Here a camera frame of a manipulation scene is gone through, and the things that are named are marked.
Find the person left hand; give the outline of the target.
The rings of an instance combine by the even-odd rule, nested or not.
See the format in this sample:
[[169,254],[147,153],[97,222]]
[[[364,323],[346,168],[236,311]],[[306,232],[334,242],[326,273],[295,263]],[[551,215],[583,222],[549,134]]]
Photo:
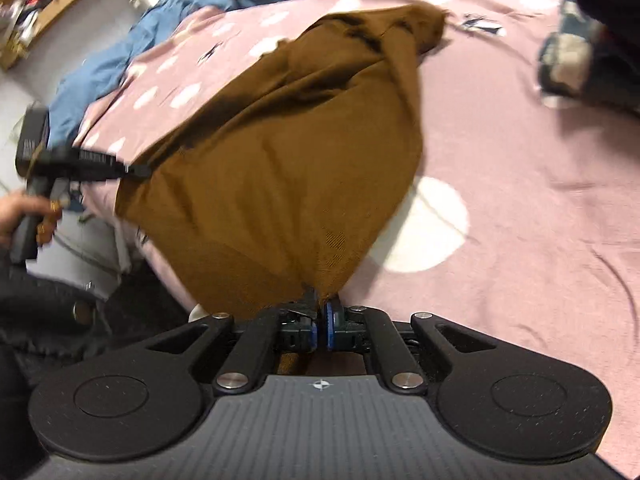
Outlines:
[[41,217],[37,226],[35,240],[39,246],[50,243],[58,222],[62,218],[62,207],[56,200],[47,200],[41,196],[30,196],[24,191],[12,192],[1,197],[0,203],[0,240],[1,248],[9,249],[14,232],[27,216]]

